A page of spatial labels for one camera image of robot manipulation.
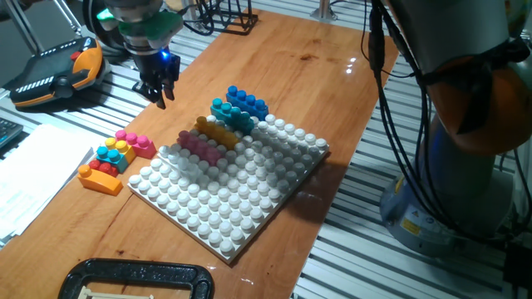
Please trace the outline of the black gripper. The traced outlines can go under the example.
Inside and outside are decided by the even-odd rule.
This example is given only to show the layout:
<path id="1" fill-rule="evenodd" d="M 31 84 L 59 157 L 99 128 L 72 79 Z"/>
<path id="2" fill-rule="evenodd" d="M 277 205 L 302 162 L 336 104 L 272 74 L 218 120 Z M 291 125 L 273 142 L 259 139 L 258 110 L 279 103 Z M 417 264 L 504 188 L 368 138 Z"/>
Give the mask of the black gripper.
<path id="1" fill-rule="evenodd" d="M 150 55 L 134 55 L 141 81 L 137 81 L 132 90 L 157 107 L 166 108 L 162 91 L 152 87 L 163 86 L 165 97 L 174 100 L 174 84 L 179 80 L 180 57 L 161 50 Z"/>

